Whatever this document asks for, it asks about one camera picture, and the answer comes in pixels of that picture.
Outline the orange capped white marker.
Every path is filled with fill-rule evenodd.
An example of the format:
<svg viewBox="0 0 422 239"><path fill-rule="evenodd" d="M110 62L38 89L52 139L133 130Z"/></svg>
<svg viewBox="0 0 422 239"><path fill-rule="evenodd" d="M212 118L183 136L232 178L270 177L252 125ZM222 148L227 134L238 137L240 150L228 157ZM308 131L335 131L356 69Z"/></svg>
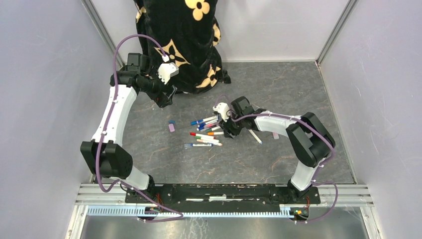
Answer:
<svg viewBox="0 0 422 239"><path fill-rule="evenodd" d="M210 135L210 136L215 136L215 135L224 135L224 132L223 132L223 131L220 131L220 132L217 132L217 131L211 131L211 132L208 132L208 133L207 133L207 135Z"/></svg>

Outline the blue capped white marker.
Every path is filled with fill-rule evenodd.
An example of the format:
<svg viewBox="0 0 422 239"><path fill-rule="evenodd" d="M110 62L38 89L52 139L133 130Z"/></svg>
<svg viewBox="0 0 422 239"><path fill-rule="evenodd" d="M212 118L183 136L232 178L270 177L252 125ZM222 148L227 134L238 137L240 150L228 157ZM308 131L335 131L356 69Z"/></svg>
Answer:
<svg viewBox="0 0 422 239"><path fill-rule="evenodd" d="M263 142L262 142L262 140L258 137L258 135L252 130L252 129L249 129L248 130L250 133L251 133L251 135L255 138L255 140L259 143L259 144L262 144Z"/></svg>

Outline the pink highlighter cap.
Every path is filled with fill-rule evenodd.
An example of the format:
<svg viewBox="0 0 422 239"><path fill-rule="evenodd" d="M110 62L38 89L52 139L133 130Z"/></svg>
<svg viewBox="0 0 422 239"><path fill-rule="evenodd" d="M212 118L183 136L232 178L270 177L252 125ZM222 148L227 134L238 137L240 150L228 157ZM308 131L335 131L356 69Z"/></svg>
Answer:
<svg viewBox="0 0 422 239"><path fill-rule="evenodd" d="M168 124L168 128L170 132L175 132L175 126L173 123Z"/></svg>

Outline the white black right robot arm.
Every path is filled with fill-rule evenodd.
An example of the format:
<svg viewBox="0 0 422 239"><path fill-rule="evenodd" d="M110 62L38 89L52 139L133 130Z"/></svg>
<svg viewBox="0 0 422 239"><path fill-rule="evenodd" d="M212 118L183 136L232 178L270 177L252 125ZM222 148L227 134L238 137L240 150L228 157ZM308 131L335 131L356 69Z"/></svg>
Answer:
<svg viewBox="0 0 422 239"><path fill-rule="evenodd" d="M335 140L314 113L288 116L255 109L245 96L230 104L216 103L212 109L221 117L219 126L225 137L235 138L243 129L248 129L288 138L298 159L287 184L287 195L293 203L300 203L307 197L319 169L335 154Z"/></svg>

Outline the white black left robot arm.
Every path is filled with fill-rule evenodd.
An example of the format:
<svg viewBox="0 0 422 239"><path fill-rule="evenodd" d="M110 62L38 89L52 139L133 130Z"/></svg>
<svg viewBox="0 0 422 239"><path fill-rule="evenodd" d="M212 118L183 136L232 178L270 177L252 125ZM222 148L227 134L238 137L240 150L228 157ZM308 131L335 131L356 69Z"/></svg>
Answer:
<svg viewBox="0 0 422 239"><path fill-rule="evenodd" d="M98 129L90 141L81 143L81 154L92 174L138 189L137 196L145 203L156 198L156 189L152 177L138 170L130 153L122 147L125 125L140 93L146 93L160 108L171 105L177 88L170 79L178 73L179 68L168 55L162 56L158 65L152 65L150 57L130 53L127 64L111 75L108 102Z"/></svg>

